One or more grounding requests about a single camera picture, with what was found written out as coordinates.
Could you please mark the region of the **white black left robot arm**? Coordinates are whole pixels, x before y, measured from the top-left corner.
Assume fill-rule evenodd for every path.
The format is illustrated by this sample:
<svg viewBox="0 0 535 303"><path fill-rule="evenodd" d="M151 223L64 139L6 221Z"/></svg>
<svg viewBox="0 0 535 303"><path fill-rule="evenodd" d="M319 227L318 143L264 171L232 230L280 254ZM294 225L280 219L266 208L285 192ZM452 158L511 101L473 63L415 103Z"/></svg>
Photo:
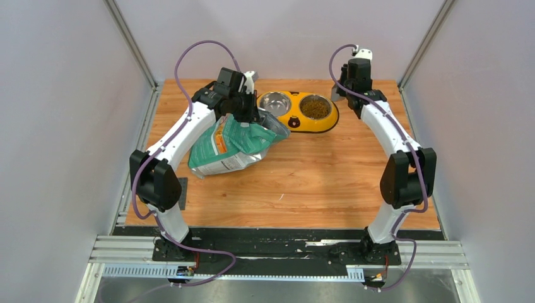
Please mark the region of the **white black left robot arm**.
<svg viewBox="0 0 535 303"><path fill-rule="evenodd" d="M230 114L238 122L259 120L257 79L255 71L221 68L218 78L193 95L187 110L159 142L146 151L133 151L129 158L132 199L148 207L161 235L171 241L169 253L179 261L192 256L193 243L186 239L189 226L179 207L182 186L175 171L194 143L220 118Z"/></svg>

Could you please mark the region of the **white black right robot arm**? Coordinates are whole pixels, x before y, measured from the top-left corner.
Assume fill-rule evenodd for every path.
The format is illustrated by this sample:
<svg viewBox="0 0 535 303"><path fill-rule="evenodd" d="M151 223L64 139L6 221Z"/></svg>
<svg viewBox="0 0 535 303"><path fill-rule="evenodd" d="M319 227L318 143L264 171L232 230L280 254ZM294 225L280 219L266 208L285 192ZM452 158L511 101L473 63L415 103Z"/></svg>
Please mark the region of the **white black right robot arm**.
<svg viewBox="0 0 535 303"><path fill-rule="evenodd" d="M372 88L371 62L356 56L349 59L341 69L337 91L346 97L348 107L369 127L387 156L379 184L384 202L360 246L363 260L374 264L385 256L385 247L395 243L406 215L427 211L437 154L404 130L385 95Z"/></svg>

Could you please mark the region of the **green pet food bag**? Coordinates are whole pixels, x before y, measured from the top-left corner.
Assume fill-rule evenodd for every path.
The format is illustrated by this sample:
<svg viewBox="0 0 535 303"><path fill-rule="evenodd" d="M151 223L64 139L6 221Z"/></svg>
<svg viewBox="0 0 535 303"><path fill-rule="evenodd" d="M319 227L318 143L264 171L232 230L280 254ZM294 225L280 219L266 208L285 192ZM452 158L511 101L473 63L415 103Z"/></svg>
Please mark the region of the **green pet food bag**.
<svg viewBox="0 0 535 303"><path fill-rule="evenodd" d="M261 161L290 130L270 112L259 109L259 122L238 122L228 114L205 131L190 150L188 167L199 178L244 170Z"/></svg>

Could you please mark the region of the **grey metal scoop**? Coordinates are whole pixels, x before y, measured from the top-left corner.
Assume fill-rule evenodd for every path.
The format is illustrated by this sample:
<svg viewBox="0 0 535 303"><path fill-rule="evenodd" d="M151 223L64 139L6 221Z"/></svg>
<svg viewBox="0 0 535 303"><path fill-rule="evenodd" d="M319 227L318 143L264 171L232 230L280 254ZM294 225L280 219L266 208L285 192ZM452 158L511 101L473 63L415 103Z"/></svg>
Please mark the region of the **grey metal scoop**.
<svg viewBox="0 0 535 303"><path fill-rule="evenodd" d="M345 91L341 90L337 85L334 85L331 89L331 101L338 102L346 98Z"/></svg>

